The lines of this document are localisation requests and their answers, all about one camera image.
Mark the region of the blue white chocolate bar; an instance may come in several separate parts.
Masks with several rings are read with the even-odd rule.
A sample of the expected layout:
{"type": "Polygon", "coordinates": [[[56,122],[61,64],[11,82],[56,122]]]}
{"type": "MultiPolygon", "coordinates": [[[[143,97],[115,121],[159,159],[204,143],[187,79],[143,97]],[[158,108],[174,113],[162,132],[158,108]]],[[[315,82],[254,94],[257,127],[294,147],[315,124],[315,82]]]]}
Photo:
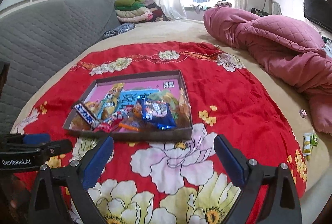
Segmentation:
{"type": "Polygon", "coordinates": [[[100,121],[94,116],[94,114],[85,106],[81,101],[77,101],[73,104],[72,108],[77,114],[90,126],[91,129],[98,127],[100,121]]]}

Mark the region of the red cartoon snack pack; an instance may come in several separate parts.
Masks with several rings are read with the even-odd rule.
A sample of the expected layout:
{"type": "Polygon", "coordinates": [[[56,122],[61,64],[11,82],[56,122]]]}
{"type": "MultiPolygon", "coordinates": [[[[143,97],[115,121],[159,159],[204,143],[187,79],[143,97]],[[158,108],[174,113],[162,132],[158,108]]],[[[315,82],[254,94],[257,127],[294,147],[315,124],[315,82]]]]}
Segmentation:
{"type": "Polygon", "coordinates": [[[119,124],[128,116],[133,106],[126,106],[118,111],[114,107],[106,107],[103,109],[101,119],[97,121],[94,132],[102,131],[104,133],[111,133],[119,127],[119,124]]]}

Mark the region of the yellow panda bread stick pack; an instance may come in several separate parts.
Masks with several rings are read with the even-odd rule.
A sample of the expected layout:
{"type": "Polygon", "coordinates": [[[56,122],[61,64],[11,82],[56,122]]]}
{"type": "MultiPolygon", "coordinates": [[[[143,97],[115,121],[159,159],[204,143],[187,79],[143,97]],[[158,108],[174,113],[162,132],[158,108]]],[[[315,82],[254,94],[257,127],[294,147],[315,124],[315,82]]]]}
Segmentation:
{"type": "Polygon", "coordinates": [[[100,102],[100,110],[97,114],[98,119],[105,120],[116,111],[120,93],[123,88],[124,83],[119,82],[114,84],[112,88],[107,92],[104,99],[100,102]]]}

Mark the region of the orange brown cookie snack bag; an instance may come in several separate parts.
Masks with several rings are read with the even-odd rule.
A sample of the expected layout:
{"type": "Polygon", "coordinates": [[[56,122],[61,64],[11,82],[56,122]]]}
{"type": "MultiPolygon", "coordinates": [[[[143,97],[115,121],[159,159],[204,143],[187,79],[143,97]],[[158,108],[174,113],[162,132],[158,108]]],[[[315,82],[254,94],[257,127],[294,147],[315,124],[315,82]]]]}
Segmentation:
{"type": "Polygon", "coordinates": [[[139,103],[126,106],[123,111],[126,111],[126,114],[119,123],[120,128],[133,132],[141,132],[145,128],[145,123],[142,121],[142,107],[139,103]]]}

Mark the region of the peach cake pack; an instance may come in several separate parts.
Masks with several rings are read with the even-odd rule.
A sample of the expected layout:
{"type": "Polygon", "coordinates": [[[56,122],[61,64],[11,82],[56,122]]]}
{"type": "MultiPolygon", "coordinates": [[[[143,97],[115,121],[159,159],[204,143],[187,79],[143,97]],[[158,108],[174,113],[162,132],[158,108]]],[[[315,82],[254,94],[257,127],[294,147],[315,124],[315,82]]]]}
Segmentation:
{"type": "Polygon", "coordinates": [[[178,123],[180,127],[190,125],[191,106],[183,88],[179,91],[178,99],[178,123]]]}

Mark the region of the blue oreo style cookie pack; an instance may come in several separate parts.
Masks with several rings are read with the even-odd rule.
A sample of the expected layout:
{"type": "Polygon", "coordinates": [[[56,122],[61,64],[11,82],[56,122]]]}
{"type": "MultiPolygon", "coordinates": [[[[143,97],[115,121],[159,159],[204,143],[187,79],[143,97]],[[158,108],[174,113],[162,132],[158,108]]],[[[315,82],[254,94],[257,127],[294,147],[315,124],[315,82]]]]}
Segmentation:
{"type": "Polygon", "coordinates": [[[169,103],[143,96],[139,96],[137,102],[141,105],[142,121],[153,125],[159,130],[176,128],[176,122],[169,108],[169,103]]]}

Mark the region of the green yellow candy pack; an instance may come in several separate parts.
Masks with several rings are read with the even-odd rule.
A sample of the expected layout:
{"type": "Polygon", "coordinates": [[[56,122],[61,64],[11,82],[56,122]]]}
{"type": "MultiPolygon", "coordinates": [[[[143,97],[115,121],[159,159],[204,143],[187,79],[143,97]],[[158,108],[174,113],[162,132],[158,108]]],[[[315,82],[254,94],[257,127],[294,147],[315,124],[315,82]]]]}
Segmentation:
{"type": "Polygon", "coordinates": [[[167,102],[169,104],[169,108],[173,118],[175,120],[178,119],[179,115],[178,99],[169,90],[166,89],[156,93],[152,93],[148,96],[148,98],[152,100],[167,102]]]}

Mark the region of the yellow puffed snack bag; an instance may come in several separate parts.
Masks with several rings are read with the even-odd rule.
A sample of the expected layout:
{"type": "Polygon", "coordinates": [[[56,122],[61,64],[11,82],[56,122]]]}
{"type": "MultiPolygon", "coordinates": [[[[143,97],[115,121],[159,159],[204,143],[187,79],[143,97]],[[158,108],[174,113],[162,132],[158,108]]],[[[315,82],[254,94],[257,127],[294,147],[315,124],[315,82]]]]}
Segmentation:
{"type": "Polygon", "coordinates": [[[93,124],[97,120],[100,108],[99,102],[76,102],[73,106],[76,115],[70,123],[70,128],[77,131],[94,130],[93,124]]]}

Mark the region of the grey quilted sofa back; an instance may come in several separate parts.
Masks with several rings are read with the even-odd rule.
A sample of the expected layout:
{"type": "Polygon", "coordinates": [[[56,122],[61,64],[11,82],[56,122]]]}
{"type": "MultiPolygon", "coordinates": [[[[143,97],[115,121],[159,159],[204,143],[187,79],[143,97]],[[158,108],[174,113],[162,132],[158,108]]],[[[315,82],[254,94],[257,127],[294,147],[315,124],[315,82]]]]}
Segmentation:
{"type": "Polygon", "coordinates": [[[55,73],[116,28],[115,0],[49,0],[1,18],[1,134],[55,73]]]}

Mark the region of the small green snack packs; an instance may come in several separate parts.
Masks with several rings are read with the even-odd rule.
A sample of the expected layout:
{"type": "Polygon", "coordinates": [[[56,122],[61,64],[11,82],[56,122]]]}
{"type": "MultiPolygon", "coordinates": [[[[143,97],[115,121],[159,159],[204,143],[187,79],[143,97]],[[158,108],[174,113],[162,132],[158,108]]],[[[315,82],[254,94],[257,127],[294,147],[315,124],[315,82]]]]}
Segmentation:
{"type": "Polygon", "coordinates": [[[314,130],[309,133],[303,134],[303,150],[302,154],[304,157],[310,156],[313,150],[313,147],[318,146],[319,137],[314,130]]]}

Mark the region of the small wrapped candy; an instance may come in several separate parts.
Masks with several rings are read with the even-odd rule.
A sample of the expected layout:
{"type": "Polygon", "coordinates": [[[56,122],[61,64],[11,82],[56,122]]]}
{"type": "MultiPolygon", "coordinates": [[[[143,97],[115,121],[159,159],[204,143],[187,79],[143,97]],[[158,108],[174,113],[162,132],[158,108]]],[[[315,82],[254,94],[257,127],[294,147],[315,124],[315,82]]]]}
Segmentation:
{"type": "Polygon", "coordinates": [[[302,118],[306,119],[307,118],[307,113],[304,109],[299,110],[299,114],[302,118]]]}

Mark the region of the dark blue patterned cloth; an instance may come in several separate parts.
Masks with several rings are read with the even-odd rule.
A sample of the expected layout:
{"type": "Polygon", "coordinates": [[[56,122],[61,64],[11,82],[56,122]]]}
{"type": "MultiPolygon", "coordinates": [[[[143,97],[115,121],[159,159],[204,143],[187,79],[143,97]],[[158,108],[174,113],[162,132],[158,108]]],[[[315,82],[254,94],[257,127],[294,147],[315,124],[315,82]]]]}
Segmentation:
{"type": "Polygon", "coordinates": [[[136,24],[134,24],[134,23],[124,23],[114,29],[104,32],[103,36],[102,36],[102,40],[126,33],[130,30],[133,30],[135,27],[136,27],[136,24]]]}

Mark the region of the grey tray with pink book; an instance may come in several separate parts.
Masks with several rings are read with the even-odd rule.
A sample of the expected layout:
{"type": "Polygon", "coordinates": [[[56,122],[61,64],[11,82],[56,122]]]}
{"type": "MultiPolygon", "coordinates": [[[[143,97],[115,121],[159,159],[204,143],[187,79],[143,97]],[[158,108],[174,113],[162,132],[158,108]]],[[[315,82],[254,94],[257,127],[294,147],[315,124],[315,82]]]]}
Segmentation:
{"type": "MultiPolygon", "coordinates": [[[[139,73],[131,75],[120,75],[94,80],[79,97],[79,101],[98,102],[103,100],[107,93],[117,83],[124,84],[117,100],[116,109],[125,108],[128,105],[134,105],[138,96],[148,97],[153,93],[162,93],[169,91],[175,99],[179,99],[180,91],[188,96],[186,84],[181,71],[156,71],[148,73],[139,73]]],[[[192,118],[178,123],[175,129],[171,130],[146,130],[142,132],[129,131],[120,128],[113,131],[110,136],[114,140],[125,142],[177,142],[181,140],[190,140],[193,123],[192,118]]]]}

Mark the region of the stack of folded clothes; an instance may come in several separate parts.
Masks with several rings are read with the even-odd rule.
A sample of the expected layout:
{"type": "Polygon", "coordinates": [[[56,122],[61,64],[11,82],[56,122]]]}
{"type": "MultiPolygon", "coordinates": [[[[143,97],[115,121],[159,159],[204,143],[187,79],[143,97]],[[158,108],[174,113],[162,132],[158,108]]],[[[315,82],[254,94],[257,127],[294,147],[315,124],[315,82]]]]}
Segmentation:
{"type": "Polygon", "coordinates": [[[116,0],[115,12],[122,24],[170,20],[153,0],[116,0]]]}

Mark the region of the pink quilted blanket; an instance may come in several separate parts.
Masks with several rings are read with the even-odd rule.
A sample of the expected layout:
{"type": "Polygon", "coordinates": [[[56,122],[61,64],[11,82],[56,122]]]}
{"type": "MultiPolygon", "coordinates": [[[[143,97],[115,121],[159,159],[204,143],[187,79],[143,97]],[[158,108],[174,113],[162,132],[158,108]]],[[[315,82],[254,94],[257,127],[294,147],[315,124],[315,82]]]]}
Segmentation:
{"type": "Polygon", "coordinates": [[[248,51],[267,73],[306,96],[314,128],[331,134],[331,57],[314,28],[287,16],[259,17],[229,6],[207,10],[203,21],[213,38],[248,51]]]}

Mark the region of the black television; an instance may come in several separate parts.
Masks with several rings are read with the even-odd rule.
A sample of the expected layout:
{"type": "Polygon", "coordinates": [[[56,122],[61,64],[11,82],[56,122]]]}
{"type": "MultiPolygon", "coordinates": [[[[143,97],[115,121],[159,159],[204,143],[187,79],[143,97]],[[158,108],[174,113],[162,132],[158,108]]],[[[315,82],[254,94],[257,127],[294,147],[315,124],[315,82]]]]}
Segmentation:
{"type": "Polygon", "coordinates": [[[304,17],[331,33],[331,7],[326,0],[304,0],[304,17]]]}

